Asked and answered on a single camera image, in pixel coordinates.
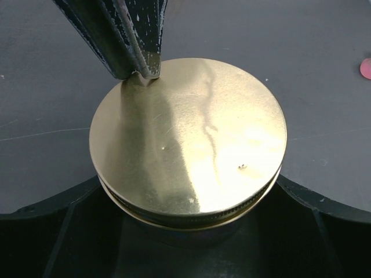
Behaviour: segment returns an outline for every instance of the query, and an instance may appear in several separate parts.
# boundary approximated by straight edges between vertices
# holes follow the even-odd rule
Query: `jar lid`
[[[287,134],[271,92],[249,73],[202,58],[165,61],[160,78],[134,74],[99,105],[93,164],[131,215],[167,227],[241,214],[277,177]]]

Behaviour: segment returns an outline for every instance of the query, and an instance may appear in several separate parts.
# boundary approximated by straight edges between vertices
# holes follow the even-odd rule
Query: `dark gray surface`
[[[288,124],[282,173],[371,211],[370,26],[368,0],[169,0],[162,58],[259,78]],[[88,128],[116,83],[51,0],[0,0],[0,213],[95,174]]]

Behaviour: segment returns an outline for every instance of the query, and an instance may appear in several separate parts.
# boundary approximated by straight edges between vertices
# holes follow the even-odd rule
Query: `circular metal plate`
[[[219,61],[162,63],[155,81],[133,75],[101,102],[90,153],[105,186],[140,211],[198,217],[233,210],[276,175],[286,125],[270,91]]]

